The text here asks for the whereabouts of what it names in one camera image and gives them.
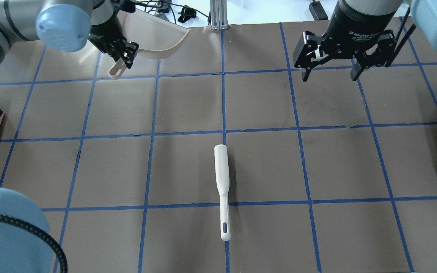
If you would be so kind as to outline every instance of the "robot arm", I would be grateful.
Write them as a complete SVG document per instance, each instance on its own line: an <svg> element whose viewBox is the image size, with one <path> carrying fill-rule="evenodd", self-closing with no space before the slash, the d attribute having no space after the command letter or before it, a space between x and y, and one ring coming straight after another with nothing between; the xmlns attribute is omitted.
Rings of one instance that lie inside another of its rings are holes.
<svg viewBox="0 0 437 273"><path fill-rule="evenodd" d="M123 36L119 10L126 0L0 0L0 64L11 45L41 39L57 50L76 52L87 40L115 61L132 66L138 44Z"/></svg>
<svg viewBox="0 0 437 273"><path fill-rule="evenodd" d="M305 31L293 53L294 66L307 81L311 69L332 59L357 60L350 72L353 81L372 67L391 60L397 38L385 30L403 0L338 0L322 36ZM412 0L416 25L437 49L437 0ZM377 46L372 54L366 51Z"/></svg>

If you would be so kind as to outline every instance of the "blue tape line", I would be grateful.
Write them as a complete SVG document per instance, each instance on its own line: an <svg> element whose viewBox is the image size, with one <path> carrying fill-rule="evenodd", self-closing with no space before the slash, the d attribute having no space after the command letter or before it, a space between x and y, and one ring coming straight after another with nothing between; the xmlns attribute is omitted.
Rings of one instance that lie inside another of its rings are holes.
<svg viewBox="0 0 437 273"><path fill-rule="evenodd" d="M72 181L71 181L71 185L70 185L70 190L68 191L68 198L67 198L67 204L66 204L67 209L70 208L71 201L72 201L73 189L74 189L74 186L75 186L75 179L77 177L77 172L78 172L79 163L80 163L80 155L82 154L83 137L85 136L85 130L87 128L87 121L89 119L90 106L92 105L92 98L94 96L94 89L95 89L95 85L96 85L97 72L99 71L99 64L101 62L101 58L102 58L102 53L99 52L99 57L97 57L97 64L96 64L95 71L94 71L94 78L92 80L92 88L90 89L89 100L88 100L88 103L87 103L87 109L85 111L85 118L83 119L82 133L80 135L79 150L77 152L77 157L75 159L75 166L73 168L73 174L72 174ZM66 230L66 223L67 223L67 219L68 219L68 211L69 210L65 211L64 221L63 221L63 224L62 224L62 231L60 232L60 239L59 239L59 242L58 242L59 245L63 244L63 240L64 240L64 236L65 236L65 230ZM57 264L58 264L58 259L55 259L55 263L53 265L53 273L56 273L56 271L57 271Z"/></svg>
<svg viewBox="0 0 437 273"><path fill-rule="evenodd" d="M437 196L408 196L394 197L396 201L429 201L437 200ZM362 202L391 202L390 198L358 198L358 199L325 199L325 200L288 200L288 201L252 201L252 202L231 202L230 206L277 206L289 204L342 204ZM217 207L220 203L190 203L190 204L157 204L148 205L147 209L178 209L194 207ZM101 211L101 210L136 210L144 209L145 206L98 206L98 207L50 207L42 211Z"/></svg>
<svg viewBox="0 0 437 273"><path fill-rule="evenodd" d="M31 85L32 82L25 82L25 83L0 83L0 86L9 86L9 85Z"/></svg>
<svg viewBox="0 0 437 273"><path fill-rule="evenodd" d="M286 127L286 128L264 128L264 129L230 129L227 133L244 133L244 132L274 132L274 131L295 131L298 130L296 127Z"/></svg>
<svg viewBox="0 0 437 273"><path fill-rule="evenodd" d="M404 34L406 34L406 33L407 33L407 29L406 29L406 26L404 26ZM434 103L436 104L436 108L437 108L436 95L435 95L434 91L432 91L428 77L426 76L426 73L424 72L423 65L421 64L421 61L419 59L418 53L416 52L416 49L414 48L414 44L412 43L411 37L409 37L407 41L409 42L409 45L411 45L411 49L412 49L412 52L414 53L414 57L416 58L416 62L418 63L419 69L421 70L421 74L423 74L424 81L426 82L426 85L429 89L429 93L431 94L432 99L434 100Z"/></svg>
<svg viewBox="0 0 437 273"><path fill-rule="evenodd" d="M284 52L285 52L285 56L286 56L286 63L287 63L288 70L289 70L288 71L289 88L291 90L291 98L293 101L294 119L296 121L296 128L298 130L298 141L299 141L299 145L300 145L301 161L302 161L302 167L303 167L303 176L305 177L305 188L306 188L306 192L307 192L308 201L310 202L309 203L309 215L310 215L310 223L311 223L311 233L313 236L314 255L316 256L316 264L317 264L318 272L321 273L322 272L321 271L321 261L320 261L320 257L319 257L319 247L318 247L318 239L317 239L317 234L316 234L316 225L314 224L313 204L311 203L311 194L310 194L310 189L309 189L308 174L307 174L307 170L306 170L305 151L303 149L303 141L302 141L302 136L301 136L301 126L300 126L300 121L298 118L296 98L294 95L293 78L291 76L291 66L289 64L288 47L286 45L286 37L284 35L283 23L281 23L281 22L279 23L279 28L281 30L281 37L283 39L283 46L284 46Z"/></svg>
<svg viewBox="0 0 437 273"><path fill-rule="evenodd" d="M418 196L418 197L394 197L396 201L422 201L437 200L437 196Z"/></svg>
<svg viewBox="0 0 437 273"><path fill-rule="evenodd" d="M374 124L374 127L402 127L402 126L437 126L437 122L413 122L413 123L385 123ZM300 127L300 130L326 130L326 129L345 129L347 126L307 126ZM360 124L357 126L350 126L349 128L370 128L369 124ZM226 133L244 133L244 132L274 132L274 131L295 131L296 127L284 127L284 128L257 128L257 129L229 129ZM103 138L139 138L139 137L155 137L167 136L167 135L207 135L213 133L223 133L223 130L215 131L191 131L191 132L172 132L172 133L139 133L139 134L125 134L125 135L86 135L84 140L97 140ZM17 140L0 140L0 143L11 142L41 142L41 141L71 141L81 140L82 137L75 136L72 138L18 138Z"/></svg>
<svg viewBox="0 0 437 273"><path fill-rule="evenodd" d="M11 144L11 148L8 153L8 157L5 162L5 167L3 168L3 172L1 174L0 179L0 188L3 186L3 182L5 181L6 171L8 169L9 161L11 160L11 155L13 154L15 141L18 138L19 130L21 130L21 125L23 124L23 119L25 118L26 110L28 109L28 104L30 103L31 94L33 94L33 89L35 88L36 78L38 77L38 73L40 73L41 64L43 63L43 58L45 57L45 52L47 52L47 46L43 48L43 52L41 53L40 61L38 62L38 67L36 68L35 76L33 77L33 81L31 83L30 91L28 92L28 96L26 97L25 106L23 107L23 111L21 112L21 117L19 118L18 126L16 132L14 133L13 143Z"/></svg>
<svg viewBox="0 0 437 273"><path fill-rule="evenodd" d="M225 110L225 43L224 43L224 33L223 29L220 30L220 51L222 55L222 143L223 145L227 145L227 124L226 124L226 116L227 112Z"/></svg>
<svg viewBox="0 0 437 273"><path fill-rule="evenodd" d="M407 264L409 265L409 270L411 270L411 272L413 272L414 271L414 267L412 266L411 256L410 256L409 250L407 248L406 238L404 237L404 230L402 229L401 219L399 218L399 213L397 212L397 206L396 206L396 202L395 202L395 199L394 199L394 195L392 193L392 188L390 186L389 177L387 175L387 169L385 168L384 158L382 156L382 151L380 149L379 140L377 138L377 134L375 133L375 127L373 126L372 117L371 117L371 114L370 114L370 111L369 111L369 104L367 104L367 100L365 98L364 90L362 88L362 83L361 83L360 79L357 80L357 84L358 84L358 88L360 90L360 94L362 96L362 100L364 101L365 111L367 113L367 117L369 118L369 123L371 125L371 130L372 130L372 135L373 135L373 139L374 139L374 142L375 142L375 147L377 149L377 153L378 153L378 156L379 156L380 165L382 167L382 172L384 173L385 185L387 186L387 190L389 192L389 197L390 197L390 200L391 200L392 209L394 211L394 216L395 216L395 219L396 219L397 228L399 229L399 235L401 237L402 246L404 247L404 253L406 255Z"/></svg>
<svg viewBox="0 0 437 273"><path fill-rule="evenodd" d="M229 241L225 242L225 272L230 273L230 247Z"/></svg>
<svg viewBox="0 0 437 273"><path fill-rule="evenodd" d="M313 204L338 204L338 203L363 203L363 202L390 202L390 198L358 198L358 199L312 200Z"/></svg>
<svg viewBox="0 0 437 273"><path fill-rule="evenodd" d="M415 66L437 66L437 63L417 63L417 64L392 64L392 67L415 67ZM315 67L313 70L330 70L330 69L351 69L353 66L340 66L340 67ZM208 73L189 73L189 74L170 74L170 75L159 75L159 78L172 78L172 77L189 77L189 76L210 76L219 74L252 74L252 73L269 73L269 72L287 72L287 71L299 71L297 68L290 69L269 69L269 70L253 70L253 71L224 71L224 72L208 72ZM146 76L129 76L121 77L120 80L132 80L132 79L149 79L156 78L156 75L146 75ZM35 82L37 85L48 84L48 83L72 83L72 82L89 82L92 79L76 79L76 80L57 80L57 81L42 81ZM97 78L96 81L115 81L111 78ZM31 82L24 83L0 83L0 86L9 85L30 85Z"/></svg>
<svg viewBox="0 0 437 273"><path fill-rule="evenodd" d="M220 50L222 52L222 130L223 130L223 145L227 145L227 112L225 105L225 43L224 30L220 30ZM229 242L225 242L225 273L230 273L230 251Z"/></svg>
<svg viewBox="0 0 437 273"><path fill-rule="evenodd" d="M324 129L345 129L347 126L308 126L300 127L301 130L324 130Z"/></svg>
<svg viewBox="0 0 437 273"><path fill-rule="evenodd" d="M288 72L288 69L269 69L269 70L250 70L250 71L222 71L225 74L252 74L252 73L274 73L274 72Z"/></svg>
<svg viewBox="0 0 437 273"><path fill-rule="evenodd" d="M374 127L402 127L402 126L437 126L437 122L388 123L374 124Z"/></svg>
<svg viewBox="0 0 437 273"><path fill-rule="evenodd" d="M272 206L285 204L310 204L309 200L290 200L290 201L251 201L251 202L231 202L230 206Z"/></svg>
<svg viewBox="0 0 437 273"><path fill-rule="evenodd" d="M143 221L141 224L141 242L139 244L139 259L138 259L138 268L137 268L138 273L141 273L143 268L144 239L146 235L146 220L148 218L149 185L151 184L151 164L152 164L153 149L154 149L154 132L156 130L156 112L158 109L160 70L161 70L161 60L158 60L158 67L156 69L156 85L154 87L154 109L153 109L153 123L151 127L151 141L149 144L148 173L146 175L146 191L144 193Z"/></svg>
<svg viewBox="0 0 437 273"><path fill-rule="evenodd" d="M36 82L37 85L47 85L50 83L79 83L79 82L93 82L94 79L76 79L76 80L58 80L58 81L42 81Z"/></svg>

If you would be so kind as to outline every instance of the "black cable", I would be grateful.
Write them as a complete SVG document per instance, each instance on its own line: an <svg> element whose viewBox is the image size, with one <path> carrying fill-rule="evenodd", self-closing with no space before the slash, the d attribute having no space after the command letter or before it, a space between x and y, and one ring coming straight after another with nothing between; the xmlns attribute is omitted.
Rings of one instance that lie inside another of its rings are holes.
<svg viewBox="0 0 437 273"><path fill-rule="evenodd" d="M149 3L151 3L151 1L152 1L152 0L149 0L149 1L146 3L146 7L144 7L144 12L146 12L146 9L148 8Z"/></svg>
<svg viewBox="0 0 437 273"><path fill-rule="evenodd" d="M53 252L55 252L57 259L60 263L60 273L68 273L68 263L63 249L60 247L58 242L55 241L44 230L21 219L7 216L4 214L0 214L0 223L5 223L15 226L16 228L21 228L22 230L27 231L43 240L49 247L51 247Z"/></svg>
<svg viewBox="0 0 437 273"><path fill-rule="evenodd" d="M148 0L148 1L129 0L129 2L137 6L148 7L148 8L160 8L162 6L161 0ZM150 5L149 4L150 2L157 3L157 5Z"/></svg>
<svg viewBox="0 0 437 273"><path fill-rule="evenodd" d="M409 13L411 13L411 7L407 8L406 15L404 15L404 19L402 20L402 23L401 23L401 27L399 27L399 30L397 31L396 43L397 43L397 41L399 41L399 37L401 36L402 29L404 29L404 26L406 25L406 21L407 21L407 18L409 17Z"/></svg>
<svg viewBox="0 0 437 273"><path fill-rule="evenodd" d="M412 24L412 26L409 28L409 30L407 31L407 33L404 35L404 37L402 38L402 40L399 42L399 45L397 46L396 50L394 51L394 53L392 54L392 57L390 58L390 60L388 60L385 63L385 67L390 67L390 65L392 64L392 62L394 62L394 60L396 59L397 55L399 54L399 52L401 51L402 47L404 46L404 44L407 42L407 40L409 39L409 37L411 36L411 34L414 32L414 30L416 29L416 25Z"/></svg>
<svg viewBox="0 0 437 273"><path fill-rule="evenodd" d="M175 11L173 10L173 7L170 6L171 9L171 13L173 14L173 20L175 20L175 24L176 24L176 16L175 16Z"/></svg>

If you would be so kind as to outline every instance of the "light blue robot joint cap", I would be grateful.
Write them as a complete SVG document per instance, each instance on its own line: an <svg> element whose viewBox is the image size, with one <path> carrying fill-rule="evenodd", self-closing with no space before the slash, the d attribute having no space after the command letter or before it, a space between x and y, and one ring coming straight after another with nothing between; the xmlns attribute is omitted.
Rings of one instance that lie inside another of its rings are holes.
<svg viewBox="0 0 437 273"><path fill-rule="evenodd" d="M56 50L76 52L87 43L92 23L80 7L57 4L48 7L36 18L36 33Z"/></svg>
<svg viewBox="0 0 437 273"><path fill-rule="evenodd" d="M18 218L50 232L45 215L28 197L0 188L0 214ZM42 273L52 266L52 249L27 231L0 223L0 272Z"/></svg>

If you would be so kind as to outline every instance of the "brush handle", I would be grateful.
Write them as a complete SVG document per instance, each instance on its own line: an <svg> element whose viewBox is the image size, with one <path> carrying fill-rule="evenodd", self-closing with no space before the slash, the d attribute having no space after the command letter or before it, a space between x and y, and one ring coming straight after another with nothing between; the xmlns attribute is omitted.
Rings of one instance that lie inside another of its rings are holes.
<svg viewBox="0 0 437 273"><path fill-rule="evenodd" d="M229 197L220 196L220 238L230 240Z"/></svg>
<svg viewBox="0 0 437 273"><path fill-rule="evenodd" d="M230 240L230 215L229 215L229 159L227 146L217 145L215 152L215 178L217 190L220 195L220 237L224 241Z"/></svg>
<svg viewBox="0 0 437 273"><path fill-rule="evenodd" d="M219 195L229 194L229 159L227 146L217 145L215 151L215 177L217 178L217 190Z"/></svg>

